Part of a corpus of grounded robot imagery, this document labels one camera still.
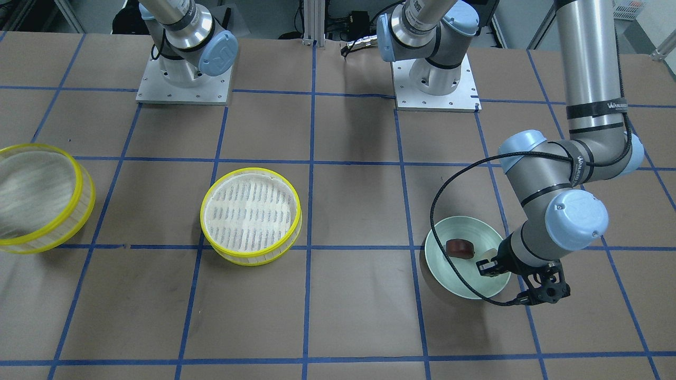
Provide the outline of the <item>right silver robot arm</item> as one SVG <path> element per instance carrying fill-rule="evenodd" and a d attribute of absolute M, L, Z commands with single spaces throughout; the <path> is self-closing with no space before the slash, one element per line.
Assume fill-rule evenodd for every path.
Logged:
<path fill-rule="evenodd" d="M 151 72 L 165 82 L 196 87 L 233 67 L 238 41 L 205 6 L 194 1 L 140 1 L 138 9 L 154 41 Z"/>

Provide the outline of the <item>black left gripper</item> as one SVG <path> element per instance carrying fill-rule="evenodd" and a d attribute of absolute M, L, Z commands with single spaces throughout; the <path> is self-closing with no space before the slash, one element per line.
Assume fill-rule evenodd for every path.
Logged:
<path fill-rule="evenodd" d="M 497 255 L 493 259 L 482 259 L 476 262 L 478 273 L 484 277 L 497 277 L 506 272 L 519 275 L 527 289 L 519 293 L 513 300 L 514 305 L 535 306 L 541 303 L 557 303 L 570 296 L 571 290 L 565 281 L 562 264 L 559 260 L 533 267 L 522 262 L 512 247 L 512 235 L 505 238 L 498 246 Z"/>

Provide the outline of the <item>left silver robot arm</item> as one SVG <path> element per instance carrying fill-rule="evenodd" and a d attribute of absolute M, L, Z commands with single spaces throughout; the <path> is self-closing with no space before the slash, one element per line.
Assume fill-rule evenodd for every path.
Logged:
<path fill-rule="evenodd" d="M 606 1 L 555 1 L 565 80 L 569 137 L 548 140 L 526 130 L 505 140 L 498 160 L 526 214 L 526 221 L 476 264 L 483 277 L 519 275 L 526 291 L 496 301 L 466 281 L 450 260 L 435 228 L 437 191 L 430 207 L 430 231 L 463 286 L 500 307 L 556 303 L 570 295 L 560 262 L 604 235 L 605 205 L 581 190 L 584 183 L 635 171 L 644 146 L 632 133 L 617 52 L 613 9 Z M 411 60 L 408 79 L 427 96 L 453 93 L 462 82 L 463 60 L 480 29 L 476 10 L 462 1 L 401 1 L 391 14 L 375 18 L 378 50 L 385 62 Z"/>

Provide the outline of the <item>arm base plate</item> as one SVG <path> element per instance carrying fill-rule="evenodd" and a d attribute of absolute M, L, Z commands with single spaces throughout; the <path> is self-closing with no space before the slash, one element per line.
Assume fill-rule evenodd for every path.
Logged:
<path fill-rule="evenodd" d="M 468 55 L 449 70 L 432 66 L 425 59 L 392 62 L 391 68 L 399 111 L 482 110 Z"/>
<path fill-rule="evenodd" d="M 185 60 L 149 59 L 136 101 L 155 105 L 226 106 L 233 70 L 232 66 L 224 74 L 211 77 Z"/>

